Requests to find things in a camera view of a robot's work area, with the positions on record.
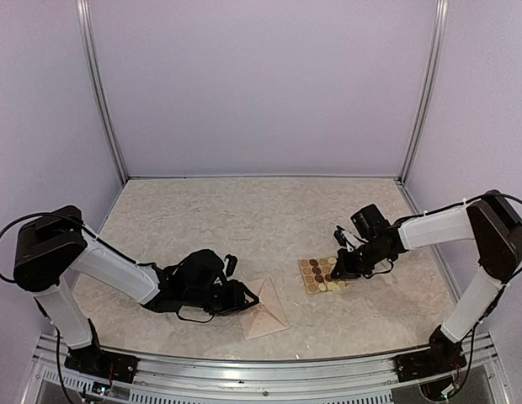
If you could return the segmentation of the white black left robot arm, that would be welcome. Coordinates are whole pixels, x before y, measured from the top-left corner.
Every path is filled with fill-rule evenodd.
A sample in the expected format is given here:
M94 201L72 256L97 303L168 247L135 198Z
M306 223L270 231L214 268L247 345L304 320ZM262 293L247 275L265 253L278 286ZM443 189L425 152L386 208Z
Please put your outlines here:
M210 318L243 312L259 297L232 277L236 257L210 249L192 252L179 263L159 268L141 263L102 240L73 205L18 219L13 282L35 298L79 364L94 375L109 367L109 355L96 345L94 326L82 313L66 272L76 272L129 297L144 309L178 315L185 307Z

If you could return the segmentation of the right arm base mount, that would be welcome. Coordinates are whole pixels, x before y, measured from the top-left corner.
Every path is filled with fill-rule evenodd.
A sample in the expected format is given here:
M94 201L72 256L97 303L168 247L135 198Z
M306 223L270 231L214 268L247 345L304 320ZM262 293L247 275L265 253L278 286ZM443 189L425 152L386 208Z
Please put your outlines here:
M437 326L425 350L399 354L394 358L399 382L441 375L467 366L461 340L453 342Z

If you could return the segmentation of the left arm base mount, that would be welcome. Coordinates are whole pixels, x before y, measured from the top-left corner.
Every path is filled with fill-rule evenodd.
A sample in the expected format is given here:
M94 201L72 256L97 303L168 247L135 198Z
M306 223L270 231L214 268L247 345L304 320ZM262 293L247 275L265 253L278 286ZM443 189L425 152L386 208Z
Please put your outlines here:
M119 381L132 384L139 359L136 356L102 349L96 328L88 319L91 343L84 348L69 348L65 366L85 375L91 375L109 382Z

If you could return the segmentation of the translucent pink envelope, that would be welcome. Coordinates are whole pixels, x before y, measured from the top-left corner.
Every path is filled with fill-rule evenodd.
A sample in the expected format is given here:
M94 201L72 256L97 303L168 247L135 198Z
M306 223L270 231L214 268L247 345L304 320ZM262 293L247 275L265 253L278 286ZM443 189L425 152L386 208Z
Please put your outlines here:
M248 282L247 287L259 298L259 303L238 315L245 340L265 337L290 328L271 278Z

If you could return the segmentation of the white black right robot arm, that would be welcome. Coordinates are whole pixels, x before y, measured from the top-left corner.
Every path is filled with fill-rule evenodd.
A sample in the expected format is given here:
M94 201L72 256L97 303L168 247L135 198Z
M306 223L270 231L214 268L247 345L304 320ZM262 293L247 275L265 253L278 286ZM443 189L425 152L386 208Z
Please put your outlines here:
M403 254L432 247L459 296L453 311L438 328L442 340L425 350L423 367L442 372L455 359L456 344L497 305L522 272L522 199L496 189L452 205L401 217L390 222L374 205L355 212L350 220L357 234L338 227L341 248L333 279L371 279L377 265L394 264Z

